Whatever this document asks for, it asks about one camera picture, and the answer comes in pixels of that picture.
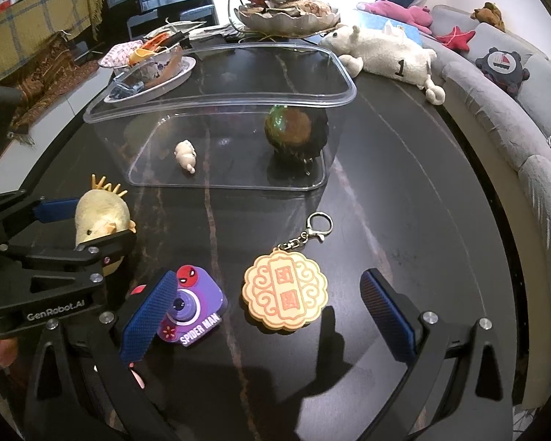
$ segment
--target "bowl of snacks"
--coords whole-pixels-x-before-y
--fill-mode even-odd
[[[250,0],[236,14],[252,31],[285,37],[314,35],[341,20],[337,8],[319,0]]]

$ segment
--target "orange snack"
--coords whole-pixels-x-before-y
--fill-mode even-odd
[[[141,46],[143,50],[155,51],[163,40],[168,39],[170,32],[159,33],[155,38],[151,38],[147,43]]]
[[[148,57],[153,56],[154,54],[155,54],[154,51],[145,50],[143,48],[137,48],[129,56],[129,66],[134,66],[135,64],[140,63],[144,59],[147,59]]]

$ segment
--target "red object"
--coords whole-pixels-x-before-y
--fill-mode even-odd
[[[137,293],[141,293],[147,285],[139,285],[138,287],[133,288],[133,291],[130,293],[131,295],[135,295]]]
[[[198,272],[192,265],[184,265],[177,271],[177,281],[182,287],[192,287],[198,282]]]
[[[18,340],[16,338],[0,340],[0,366],[2,368],[12,365],[17,356]]]
[[[0,13],[6,10],[12,3],[10,0],[4,0],[2,3],[0,3]]]
[[[471,30],[467,33],[462,33],[460,28],[456,26],[453,31],[445,36],[435,36],[436,40],[453,51],[469,51],[467,42],[473,38],[475,31]]]
[[[155,38],[150,39],[147,43],[142,45],[141,48],[144,50],[155,51],[162,43],[162,41],[166,40],[170,34],[170,32],[159,33],[159,35],[157,35]]]

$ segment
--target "blue gripper pad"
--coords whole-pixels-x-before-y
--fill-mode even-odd
[[[397,362],[410,365],[416,359],[418,342],[417,334],[411,323],[414,322],[417,325],[419,323],[416,319],[409,323],[392,299],[393,297],[405,297],[396,293],[388,282],[383,279],[382,275],[373,269],[366,270],[361,276],[360,291],[361,298],[378,326],[394,359]],[[412,305],[414,309],[414,311],[409,311],[409,315],[416,313],[410,300],[406,300],[406,303]]]
[[[33,209],[33,212],[35,218],[42,224],[65,221],[74,218],[79,201],[78,198],[43,200]]]
[[[163,321],[163,317],[176,298],[176,273],[171,270],[166,271],[161,280],[155,284],[153,290],[149,290],[149,288],[147,286],[143,291],[145,294],[144,301],[134,310],[132,317],[122,331],[120,359],[125,365],[139,362],[145,356],[151,341],[157,333],[159,324]],[[138,301],[140,295],[142,294],[129,296],[125,305],[129,305],[132,299]],[[122,312],[125,305],[119,310],[119,321],[124,318]]]

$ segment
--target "white plush sheep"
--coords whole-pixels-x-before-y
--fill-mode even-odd
[[[190,174],[196,172],[196,169],[194,169],[196,166],[196,151],[190,141],[186,139],[180,142],[173,153],[182,168],[186,169]]]
[[[432,104],[443,104],[445,92],[431,79],[431,62],[436,58],[432,49],[425,49],[406,36],[400,27],[388,20],[383,30],[338,26],[320,42],[341,60],[352,78],[362,69],[426,90]]]

